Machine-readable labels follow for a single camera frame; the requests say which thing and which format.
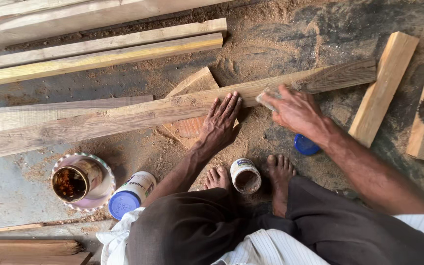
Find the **bare foot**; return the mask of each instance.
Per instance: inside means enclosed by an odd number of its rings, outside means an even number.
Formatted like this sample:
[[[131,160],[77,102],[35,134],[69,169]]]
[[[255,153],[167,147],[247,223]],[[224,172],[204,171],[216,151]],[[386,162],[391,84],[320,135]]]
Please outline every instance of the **bare foot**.
[[[227,169],[224,166],[219,166],[218,170],[213,168],[207,172],[204,190],[213,188],[224,188],[225,190],[230,190],[230,180],[228,179]]]
[[[272,208],[275,216],[286,218],[289,180],[297,174],[289,158],[279,155],[268,157],[269,175],[272,183]]]

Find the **hand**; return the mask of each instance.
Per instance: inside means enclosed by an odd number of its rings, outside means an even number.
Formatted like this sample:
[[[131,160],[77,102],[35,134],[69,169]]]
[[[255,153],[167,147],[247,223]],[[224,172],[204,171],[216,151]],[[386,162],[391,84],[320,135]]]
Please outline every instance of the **hand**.
[[[325,117],[313,96],[309,93],[289,91],[286,85],[278,87],[281,99],[276,99],[268,94],[262,99],[274,106],[273,120],[294,133],[301,133],[311,140],[325,132]]]
[[[198,144],[203,145],[209,152],[218,153],[237,138],[241,126],[233,128],[235,119],[240,111],[242,98],[238,92],[229,93],[217,109],[219,98],[216,98],[199,133]]]

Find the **white shirt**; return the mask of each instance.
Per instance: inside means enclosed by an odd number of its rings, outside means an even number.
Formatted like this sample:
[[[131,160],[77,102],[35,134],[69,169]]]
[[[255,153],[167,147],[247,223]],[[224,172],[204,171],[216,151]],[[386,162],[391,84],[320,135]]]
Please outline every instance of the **white shirt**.
[[[104,244],[101,265],[129,264],[125,247],[130,227],[143,210],[137,208],[124,214],[110,232],[96,233],[99,241]],[[401,214],[394,217],[424,233],[424,214]],[[220,262],[226,265],[328,265],[295,238],[276,229],[261,229],[247,235],[233,251],[225,253],[212,265]]]

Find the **forearm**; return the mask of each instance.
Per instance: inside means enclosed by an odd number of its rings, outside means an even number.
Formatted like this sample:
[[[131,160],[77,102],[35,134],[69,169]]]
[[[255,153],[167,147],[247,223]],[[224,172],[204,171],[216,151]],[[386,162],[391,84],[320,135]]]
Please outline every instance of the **forearm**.
[[[158,198],[188,191],[201,170],[214,155],[215,152],[205,147],[203,142],[197,142],[185,158],[158,184],[141,207],[147,207]]]
[[[387,214],[424,214],[424,193],[420,188],[331,119],[323,118],[320,123],[322,132],[312,140],[345,172],[368,205]]]

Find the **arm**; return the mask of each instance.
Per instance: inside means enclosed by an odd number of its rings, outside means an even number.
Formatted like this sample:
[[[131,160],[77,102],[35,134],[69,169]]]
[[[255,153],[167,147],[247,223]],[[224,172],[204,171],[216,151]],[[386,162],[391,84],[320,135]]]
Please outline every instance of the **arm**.
[[[233,95],[229,93],[215,111],[218,102],[219,98],[216,98],[202,125],[199,140],[185,158],[156,186],[141,207],[147,207],[158,198],[188,191],[209,160],[235,141],[241,127],[233,128],[233,125],[242,98],[238,96],[238,92],[234,92]]]
[[[324,116],[312,95],[285,85],[279,91],[282,99],[263,98],[277,110],[273,120],[320,146],[368,205],[386,214],[424,214],[423,191]]]

